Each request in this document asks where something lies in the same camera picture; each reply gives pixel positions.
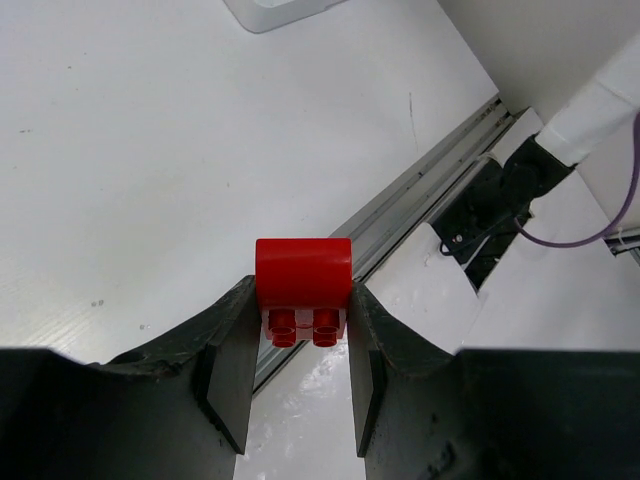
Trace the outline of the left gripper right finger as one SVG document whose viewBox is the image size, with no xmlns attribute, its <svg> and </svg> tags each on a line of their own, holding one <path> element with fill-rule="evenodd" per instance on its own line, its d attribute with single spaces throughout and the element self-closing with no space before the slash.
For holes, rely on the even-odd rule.
<svg viewBox="0 0 640 480">
<path fill-rule="evenodd" d="M 356 451 L 370 479 L 635 479 L 635 352 L 449 354 L 352 288 Z"/>
</svg>

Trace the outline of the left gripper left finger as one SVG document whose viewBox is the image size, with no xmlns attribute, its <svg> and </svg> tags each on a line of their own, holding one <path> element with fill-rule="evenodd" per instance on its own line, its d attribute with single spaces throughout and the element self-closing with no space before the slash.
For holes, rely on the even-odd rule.
<svg viewBox="0 0 640 480">
<path fill-rule="evenodd" d="M 245 451 L 256 371 L 256 288 L 105 363 L 1 352 L 5 479 L 229 479 Z"/>
</svg>

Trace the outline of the red curved lego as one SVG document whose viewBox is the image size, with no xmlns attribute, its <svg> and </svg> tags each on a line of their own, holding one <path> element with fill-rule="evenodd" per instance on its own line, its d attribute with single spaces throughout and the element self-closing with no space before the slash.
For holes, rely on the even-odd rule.
<svg viewBox="0 0 640 480">
<path fill-rule="evenodd" d="M 262 238 L 255 280 L 265 337 L 287 349 L 301 341 L 335 346 L 349 317 L 352 241 L 348 238 Z"/>
</svg>

